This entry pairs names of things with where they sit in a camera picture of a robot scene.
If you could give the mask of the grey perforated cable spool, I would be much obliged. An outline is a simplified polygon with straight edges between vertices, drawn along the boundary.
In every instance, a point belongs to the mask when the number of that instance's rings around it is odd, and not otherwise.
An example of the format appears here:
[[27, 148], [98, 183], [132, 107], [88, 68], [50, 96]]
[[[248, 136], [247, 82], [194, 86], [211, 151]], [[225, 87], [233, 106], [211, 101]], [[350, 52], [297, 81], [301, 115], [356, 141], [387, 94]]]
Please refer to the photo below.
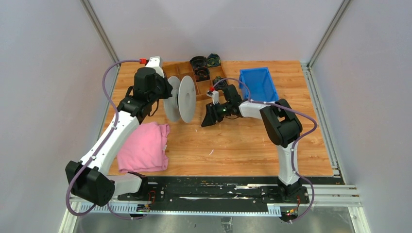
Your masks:
[[169, 121], [177, 122], [182, 119], [190, 123], [196, 109], [196, 90], [193, 79], [186, 75], [182, 80], [176, 76], [168, 78], [172, 86], [172, 96], [164, 100], [164, 109]]

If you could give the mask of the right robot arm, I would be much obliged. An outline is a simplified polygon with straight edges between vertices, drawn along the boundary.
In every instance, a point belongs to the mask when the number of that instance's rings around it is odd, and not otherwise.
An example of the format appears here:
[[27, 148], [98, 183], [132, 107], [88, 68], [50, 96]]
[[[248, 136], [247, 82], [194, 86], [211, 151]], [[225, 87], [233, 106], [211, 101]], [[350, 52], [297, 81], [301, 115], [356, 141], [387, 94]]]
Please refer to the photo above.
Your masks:
[[278, 197], [283, 202], [307, 203], [307, 189], [296, 174], [297, 156], [292, 154], [292, 145], [299, 138], [303, 127], [294, 112], [284, 109], [290, 107], [288, 102], [285, 99], [267, 103], [249, 102], [241, 98], [232, 84], [223, 88], [225, 103], [219, 103], [219, 94], [213, 89], [207, 95], [212, 97], [212, 102], [206, 105], [202, 127], [215, 125], [229, 116], [263, 121], [270, 141], [276, 145], [279, 161], [278, 187], [272, 192], [265, 191], [267, 198]]

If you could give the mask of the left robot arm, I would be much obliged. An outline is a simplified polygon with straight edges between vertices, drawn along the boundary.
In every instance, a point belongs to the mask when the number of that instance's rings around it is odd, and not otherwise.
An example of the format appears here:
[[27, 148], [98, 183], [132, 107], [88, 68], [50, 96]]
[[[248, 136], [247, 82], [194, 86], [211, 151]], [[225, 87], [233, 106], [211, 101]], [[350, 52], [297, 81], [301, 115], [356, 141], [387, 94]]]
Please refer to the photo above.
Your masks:
[[113, 196], [131, 194], [136, 200], [148, 197], [148, 179], [136, 172], [109, 176], [108, 171], [121, 147], [147, 116], [152, 105], [172, 96], [172, 86], [160, 65], [146, 65], [134, 75], [134, 85], [115, 107], [111, 124], [80, 161], [69, 161], [65, 172], [69, 182], [66, 199], [75, 195], [97, 206], [105, 206]]

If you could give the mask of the wooden divided tray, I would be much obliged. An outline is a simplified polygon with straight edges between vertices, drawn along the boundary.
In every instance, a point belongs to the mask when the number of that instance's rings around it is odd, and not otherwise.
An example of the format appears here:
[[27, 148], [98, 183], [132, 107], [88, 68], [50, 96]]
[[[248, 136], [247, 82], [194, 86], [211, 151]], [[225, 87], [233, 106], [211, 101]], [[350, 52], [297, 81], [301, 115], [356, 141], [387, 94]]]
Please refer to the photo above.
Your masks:
[[164, 62], [162, 69], [167, 77], [176, 76], [179, 80], [182, 80], [184, 76], [190, 76], [195, 85], [195, 91], [197, 94], [197, 101], [207, 99], [207, 91], [211, 86], [213, 86], [213, 80], [220, 76], [221, 78], [226, 78], [227, 75], [223, 66], [211, 67], [209, 68], [209, 80], [197, 81], [198, 76], [196, 76], [189, 61], [185, 62]]

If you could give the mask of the green patterned rolled tie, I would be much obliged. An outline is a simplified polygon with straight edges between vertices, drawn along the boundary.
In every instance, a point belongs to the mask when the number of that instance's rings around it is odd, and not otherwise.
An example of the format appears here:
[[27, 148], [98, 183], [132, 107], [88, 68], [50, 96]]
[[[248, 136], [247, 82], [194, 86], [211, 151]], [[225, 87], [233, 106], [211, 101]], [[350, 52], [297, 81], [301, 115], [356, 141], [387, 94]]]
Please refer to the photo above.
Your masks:
[[212, 81], [215, 90], [222, 90], [224, 87], [228, 86], [228, 82], [224, 80], [221, 76], [216, 76]]

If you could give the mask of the orange black rolled tie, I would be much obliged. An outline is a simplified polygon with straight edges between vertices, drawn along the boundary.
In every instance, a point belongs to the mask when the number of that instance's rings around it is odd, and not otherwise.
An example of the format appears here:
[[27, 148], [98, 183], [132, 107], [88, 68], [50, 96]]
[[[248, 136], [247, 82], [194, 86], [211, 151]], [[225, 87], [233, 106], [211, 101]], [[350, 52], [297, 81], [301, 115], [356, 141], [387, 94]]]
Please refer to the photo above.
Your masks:
[[194, 70], [196, 82], [206, 81], [210, 79], [210, 72], [207, 67], [198, 67]]

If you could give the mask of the blue plastic bin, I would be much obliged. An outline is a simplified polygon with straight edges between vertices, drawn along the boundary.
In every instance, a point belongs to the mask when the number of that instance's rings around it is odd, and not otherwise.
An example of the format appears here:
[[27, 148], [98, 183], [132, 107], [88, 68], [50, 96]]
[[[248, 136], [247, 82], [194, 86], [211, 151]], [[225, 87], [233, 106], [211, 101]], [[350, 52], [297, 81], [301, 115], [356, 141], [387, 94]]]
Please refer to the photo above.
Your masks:
[[239, 80], [250, 90], [250, 92], [248, 92], [246, 87], [244, 87], [241, 83], [239, 84], [243, 99], [250, 97], [252, 100], [257, 101], [279, 100], [279, 96], [268, 67], [241, 69]]

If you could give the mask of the pink folded cloth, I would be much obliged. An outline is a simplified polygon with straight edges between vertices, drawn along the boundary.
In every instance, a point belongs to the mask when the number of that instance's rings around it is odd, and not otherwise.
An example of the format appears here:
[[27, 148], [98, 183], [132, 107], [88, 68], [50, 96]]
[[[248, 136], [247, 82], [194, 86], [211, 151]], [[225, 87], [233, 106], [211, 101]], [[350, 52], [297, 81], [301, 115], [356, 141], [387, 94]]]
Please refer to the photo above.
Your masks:
[[168, 167], [166, 148], [170, 126], [145, 123], [128, 137], [117, 155], [118, 169], [126, 172], [157, 172]]

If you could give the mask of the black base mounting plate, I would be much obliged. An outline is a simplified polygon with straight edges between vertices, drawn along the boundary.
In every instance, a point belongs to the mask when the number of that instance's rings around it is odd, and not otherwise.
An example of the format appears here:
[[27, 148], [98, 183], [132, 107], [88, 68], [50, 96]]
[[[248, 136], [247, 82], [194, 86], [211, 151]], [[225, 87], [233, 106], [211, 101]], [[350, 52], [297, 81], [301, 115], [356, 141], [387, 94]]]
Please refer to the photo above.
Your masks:
[[287, 206], [286, 215], [295, 215], [296, 207], [312, 207], [315, 201], [310, 180], [301, 180], [307, 189], [307, 203], [267, 198], [264, 192], [278, 187], [277, 176], [154, 176], [148, 178], [145, 196], [124, 194], [114, 199], [145, 203], [152, 212], [258, 213], [267, 211], [267, 204], [280, 204]]

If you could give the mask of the aluminium frame rail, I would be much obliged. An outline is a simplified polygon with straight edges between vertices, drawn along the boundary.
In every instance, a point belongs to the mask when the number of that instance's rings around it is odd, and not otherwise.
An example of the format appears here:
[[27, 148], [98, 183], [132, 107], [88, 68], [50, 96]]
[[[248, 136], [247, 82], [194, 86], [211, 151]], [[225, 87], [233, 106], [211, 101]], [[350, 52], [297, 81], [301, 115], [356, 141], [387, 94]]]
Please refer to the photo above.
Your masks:
[[357, 190], [347, 185], [304, 185], [291, 198], [282, 199], [277, 185], [149, 183], [139, 198], [131, 194], [114, 196], [108, 204], [94, 205], [80, 198], [70, 199], [77, 210], [93, 213], [137, 215], [275, 216], [295, 217], [316, 207], [361, 207]]

